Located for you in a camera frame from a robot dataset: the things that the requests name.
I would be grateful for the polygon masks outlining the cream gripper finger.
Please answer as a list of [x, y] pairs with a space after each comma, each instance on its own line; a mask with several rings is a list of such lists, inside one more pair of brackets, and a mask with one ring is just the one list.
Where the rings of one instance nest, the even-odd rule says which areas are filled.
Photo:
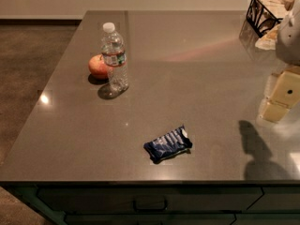
[[286, 108], [300, 101], [300, 74], [285, 70], [277, 78], [270, 100]]
[[273, 104], [269, 100], [264, 99], [260, 107], [260, 117], [263, 120], [277, 123], [288, 113], [288, 111], [287, 108]]

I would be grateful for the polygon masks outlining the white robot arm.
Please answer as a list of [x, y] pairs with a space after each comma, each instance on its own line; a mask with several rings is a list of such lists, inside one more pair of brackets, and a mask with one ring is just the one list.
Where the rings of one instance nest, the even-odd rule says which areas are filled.
[[300, 2], [282, 20], [276, 41], [276, 56], [287, 66], [267, 80], [259, 118], [277, 123], [300, 101]]

